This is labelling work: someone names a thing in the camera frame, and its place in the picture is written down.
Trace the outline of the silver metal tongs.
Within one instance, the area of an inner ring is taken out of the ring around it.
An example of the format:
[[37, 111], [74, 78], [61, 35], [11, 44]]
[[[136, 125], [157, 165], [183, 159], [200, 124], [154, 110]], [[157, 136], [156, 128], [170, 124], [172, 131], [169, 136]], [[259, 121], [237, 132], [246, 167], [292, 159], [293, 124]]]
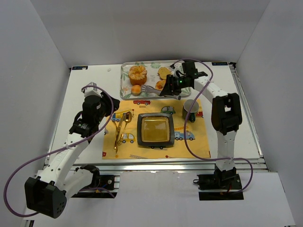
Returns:
[[[161, 91], [160, 90], [157, 90], [155, 88], [153, 88], [152, 86], [148, 86], [148, 85], [142, 85], [141, 86], [141, 91], [142, 92], [145, 92], [145, 93], [150, 93], [150, 94], [156, 94], [158, 96], [160, 96], [160, 93]], [[171, 96], [171, 95], [165, 95], [164, 97], [166, 98], [173, 98], [173, 99], [176, 99], [176, 100], [180, 100], [181, 99], [181, 96]]]

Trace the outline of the small round bun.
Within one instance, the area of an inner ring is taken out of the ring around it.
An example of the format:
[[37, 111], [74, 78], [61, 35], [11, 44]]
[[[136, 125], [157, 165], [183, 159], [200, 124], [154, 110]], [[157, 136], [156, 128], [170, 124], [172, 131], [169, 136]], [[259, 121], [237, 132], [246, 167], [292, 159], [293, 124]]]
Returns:
[[134, 85], [131, 87], [131, 94], [133, 96], [138, 96], [141, 94], [141, 86], [139, 85]]

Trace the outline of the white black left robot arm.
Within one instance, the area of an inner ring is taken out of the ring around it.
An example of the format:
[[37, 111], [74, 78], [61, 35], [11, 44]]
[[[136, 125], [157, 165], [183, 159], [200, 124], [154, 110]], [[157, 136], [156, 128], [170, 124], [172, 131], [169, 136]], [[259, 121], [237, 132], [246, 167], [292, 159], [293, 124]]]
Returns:
[[110, 116], [120, 105], [118, 99], [106, 94], [90, 94], [84, 98], [82, 111], [74, 118], [63, 147], [48, 166], [35, 178], [25, 182], [27, 207], [51, 218], [59, 217], [67, 200], [84, 188], [97, 188], [100, 184], [99, 169], [84, 165], [72, 176], [68, 173], [76, 159], [90, 144], [104, 117]]

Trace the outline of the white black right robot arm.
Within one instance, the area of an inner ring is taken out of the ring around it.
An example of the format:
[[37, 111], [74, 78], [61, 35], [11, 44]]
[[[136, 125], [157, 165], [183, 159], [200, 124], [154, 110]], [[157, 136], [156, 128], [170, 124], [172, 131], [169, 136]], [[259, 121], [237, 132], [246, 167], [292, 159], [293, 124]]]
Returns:
[[212, 82], [212, 75], [198, 71], [194, 60], [182, 63], [183, 71], [166, 75], [161, 96], [179, 95], [183, 88], [191, 87], [212, 105], [211, 123], [217, 133], [217, 158], [214, 173], [200, 176], [200, 189], [229, 189], [236, 178], [234, 141], [242, 123], [240, 98], [237, 93], [227, 93]]

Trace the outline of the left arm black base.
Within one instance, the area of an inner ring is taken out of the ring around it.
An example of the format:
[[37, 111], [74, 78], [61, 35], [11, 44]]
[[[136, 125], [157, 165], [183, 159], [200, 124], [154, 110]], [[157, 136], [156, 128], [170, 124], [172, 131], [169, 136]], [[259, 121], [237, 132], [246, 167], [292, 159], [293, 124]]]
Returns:
[[84, 165], [75, 168], [76, 173], [89, 173], [92, 176], [90, 184], [82, 187], [78, 192], [72, 195], [72, 198], [115, 198], [117, 196], [120, 176], [113, 174], [102, 174], [99, 168], [93, 165]]

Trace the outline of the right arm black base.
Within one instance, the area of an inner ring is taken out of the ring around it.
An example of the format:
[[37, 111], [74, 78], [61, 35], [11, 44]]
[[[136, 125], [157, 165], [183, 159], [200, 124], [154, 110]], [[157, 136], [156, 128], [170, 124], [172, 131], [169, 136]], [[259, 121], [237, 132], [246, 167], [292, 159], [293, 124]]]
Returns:
[[198, 186], [200, 201], [244, 200], [243, 192], [238, 192], [242, 189], [239, 174], [236, 174], [233, 179], [227, 180], [223, 186], [219, 185], [212, 174], [198, 175], [197, 177], [193, 180], [193, 184]]

